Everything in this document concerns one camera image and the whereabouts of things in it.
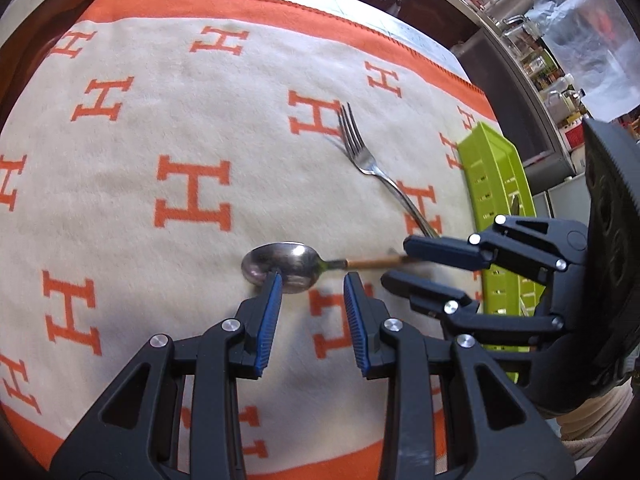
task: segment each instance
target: spoon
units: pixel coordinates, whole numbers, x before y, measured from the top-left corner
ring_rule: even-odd
[[[316,284],[326,270],[388,269],[413,262],[405,254],[379,260],[324,261],[313,248],[297,242],[266,244],[250,251],[242,259],[242,275],[249,283],[262,285],[271,270],[279,270],[285,294],[305,292]]]

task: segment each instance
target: kitchen counter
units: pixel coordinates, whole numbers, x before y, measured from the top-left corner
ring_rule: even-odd
[[[16,36],[14,32],[19,32],[20,24],[28,16],[36,14],[34,12],[36,9],[42,10],[47,3],[44,6],[42,4],[48,1],[12,1],[0,20],[0,48],[2,48],[0,58],[4,55],[5,43],[8,43],[12,35]],[[86,8],[91,0],[75,1],[78,3],[74,4],[75,6],[69,5],[69,7],[71,7],[72,13],[77,13],[79,16],[79,13]],[[432,54],[431,59],[434,59],[433,56],[435,56],[436,62],[462,77],[466,78],[466,72],[470,81],[486,93],[504,135],[518,148],[533,193],[556,186],[566,177],[575,174],[558,129],[540,101],[530,79],[500,40],[500,31],[497,27],[469,0],[360,1],[393,14],[399,19],[390,20],[392,22],[390,25],[383,24],[381,27],[374,26],[373,28],[378,28],[381,32],[408,44],[422,54],[427,55],[426,51],[429,51]],[[65,17],[66,20],[70,20],[68,25],[65,25],[66,22],[57,23],[56,34],[67,30],[68,26],[77,19],[77,17],[73,17],[72,13],[69,12]],[[403,27],[402,22],[413,28]],[[446,55],[443,55],[441,51],[438,52],[437,48],[433,48],[433,45],[425,43],[424,34],[446,48],[464,43],[456,50],[464,72],[459,70],[457,63],[450,62]],[[23,31],[23,35],[25,38],[21,41],[24,42],[42,41],[36,32]],[[20,48],[12,46],[12,50],[20,51]],[[40,50],[37,55],[45,55],[43,52],[46,51]],[[25,72],[26,69],[18,69],[17,67],[34,67],[37,64],[33,59],[24,59],[24,57],[25,55],[21,52],[14,54],[12,62],[15,65],[9,69],[5,69],[3,66],[3,73],[18,73],[22,70],[24,73],[19,74],[20,78],[28,80],[30,74]],[[22,81],[16,85],[17,89],[13,91],[12,100],[17,98],[17,94],[21,91],[21,84]],[[10,92],[6,88],[0,88],[0,99],[4,100],[8,93]],[[3,109],[0,108],[0,126],[6,120],[11,106],[12,103],[8,102],[3,105]]]

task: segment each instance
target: fork handle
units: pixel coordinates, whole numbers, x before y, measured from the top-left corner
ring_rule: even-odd
[[[422,231],[426,237],[440,238],[440,235],[438,234],[436,229],[431,227],[429,222],[427,222],[427,219],[424,216],[422,216],[422,213],[420,213],[420,210],[414,205],[414,203],[407,196],[407,194],[398,187],[398,184],[396,184],[392,179],[386,176],[386,174],[384,174],[382,171],[380,171],[379,173],[376,173],[376,177],[378,177],[382,181],[382,183],[385,184],[385,186],[387,186],[392,192],[394,192],[398,196],[398,198],[401,199],[402,205],[407,210],[407,212],[412,216],[412,218],[418,224],[420,231]]]

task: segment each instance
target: spoon handle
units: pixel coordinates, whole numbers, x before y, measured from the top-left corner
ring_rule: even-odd
[[[347,269],[388,269],[415,261],[406,254],[395,254],[377,260],[347,260]]]

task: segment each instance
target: metal fork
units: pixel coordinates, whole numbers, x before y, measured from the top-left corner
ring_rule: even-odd
[[[340,105],[340,111],[338,111],[338,121],[340,123],[340,134],[342,136],[342,142],[347,150],[347,156],[353,165],[358,168],[362,173],[366,175],[373,175],[378,177],[382,183],[400,200],[407,212],[412,216],[415,222],[418,224],[420,230],[425,236],[429,238],[439,238],[438,232],[431,227],[426,221],[425,217],[418,208],[411,202],[411,199],[406,195],[402,189],[398,187],[388,175],[380,170],[376,159],[371,155],[371,152],[367,149],[362,141],[358,127],[356,126],[353,112],[351,111],[351,105],[347,103],[349,114],[344,105]]]

